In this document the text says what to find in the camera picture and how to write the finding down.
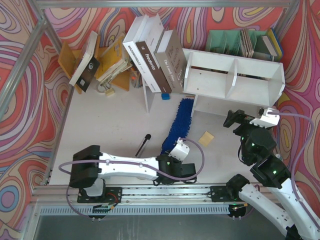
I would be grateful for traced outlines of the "blue microfiber duster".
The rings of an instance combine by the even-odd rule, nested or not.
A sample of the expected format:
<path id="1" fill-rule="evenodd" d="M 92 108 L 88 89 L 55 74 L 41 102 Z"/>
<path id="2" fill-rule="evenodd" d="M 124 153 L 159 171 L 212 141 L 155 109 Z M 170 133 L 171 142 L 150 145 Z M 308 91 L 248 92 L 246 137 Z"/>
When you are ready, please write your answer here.
<path id="1" fill-rule="evenodd" d="M 175 119 L 171 125 L 167 138 L 161 146 L 161 154 L 170 153 L 176 145 L 179 138 L 188 136 L 192 122 L 192 110 L 194 99 L 183 98 L 177 108 Z"/>

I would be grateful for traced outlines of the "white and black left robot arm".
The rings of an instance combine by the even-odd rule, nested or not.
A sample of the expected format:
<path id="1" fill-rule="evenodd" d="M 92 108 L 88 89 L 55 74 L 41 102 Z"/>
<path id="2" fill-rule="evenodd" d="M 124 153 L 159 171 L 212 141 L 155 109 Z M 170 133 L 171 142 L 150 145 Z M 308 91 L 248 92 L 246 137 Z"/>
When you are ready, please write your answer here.
<path id="1" fill-rule="evenodd" d="M 84 148 L 75 153 L 72 160 L 101 160 L 76 163 L 71 167 L 69 186 L 84 189 L 90 197 L 100 197 L 103 184 L 111 177 L 133 177 L 156 185 L 170 185 L 196 174 L 195 164 L 183 164 L 167 154 L 149 158 L 120 157 L 101 152 L 99 145 Z"/>

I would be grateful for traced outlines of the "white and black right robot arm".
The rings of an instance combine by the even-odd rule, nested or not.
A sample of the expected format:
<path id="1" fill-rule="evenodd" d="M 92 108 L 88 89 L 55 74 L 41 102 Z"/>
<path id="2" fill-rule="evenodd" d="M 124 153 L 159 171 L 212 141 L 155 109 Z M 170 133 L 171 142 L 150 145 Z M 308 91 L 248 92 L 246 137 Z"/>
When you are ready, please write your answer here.
<path id="1" fill-rule="evenodd" d="M 226 183 L 226 191 L 232 200 L 242 200 L 259 211 L 287 240 L 318 240 L 320 219 L 295 182 L 295 168 L 304 149 L 300 149 L 291 168 L 287 168 L 274 155 L 277 144 L 269 131 L 282 116 L 293 114 L 270 107 L 260 109 L 259 114 L 260 117 L 256 118 L 245 114 L 243 110 L 229 110 L 223 126 L 229 128 L 234 123 L 239 125 L 233 130 L 240 137 L 238 158 L 250 167 L 253 177 L 277 198 L 280 205 L 265 197 L 241 174 L 233 176 Z"/>

